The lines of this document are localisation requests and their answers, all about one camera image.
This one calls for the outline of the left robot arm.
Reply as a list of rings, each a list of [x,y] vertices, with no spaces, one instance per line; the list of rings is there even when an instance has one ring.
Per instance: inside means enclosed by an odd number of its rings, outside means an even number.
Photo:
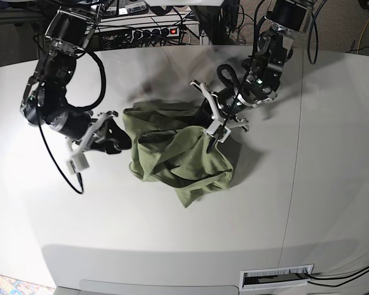
[[[233,128],[248,130],[247,120],[239,119],[238,113],[277,98],[284,65],[293,54],[293,35],[305,33],[312,24],[314,6],[315,1],[276,1],[256,23],[253,52],[242,63],[243,78],[237,77],[232,66],[223,64],[216,70],[223,90],[209,92],[205,84],[191,82],[204,96],[199,111],[211,117],[206,134],[223,142]]]

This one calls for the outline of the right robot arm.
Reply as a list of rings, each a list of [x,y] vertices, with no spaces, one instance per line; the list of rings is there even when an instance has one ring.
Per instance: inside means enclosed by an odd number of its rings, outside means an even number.
[[[103,62],[88,46],[110,2],[55,1],[55,4],[59,9],[45,33],[47,52],[39,59],[34,74],[28,79],[20,112],[32,126],[47,124],[66,136],[69,144],[77,144],[79,148],[75,155],[88,150],[106,154],[129,150],[132,142],[115,123],[116,111],[93,117],[93,110],[105,97],[107,81]],[[84,53],[98,66],[101,88],[93,103],[74,106],[66,98],[66,86]]]

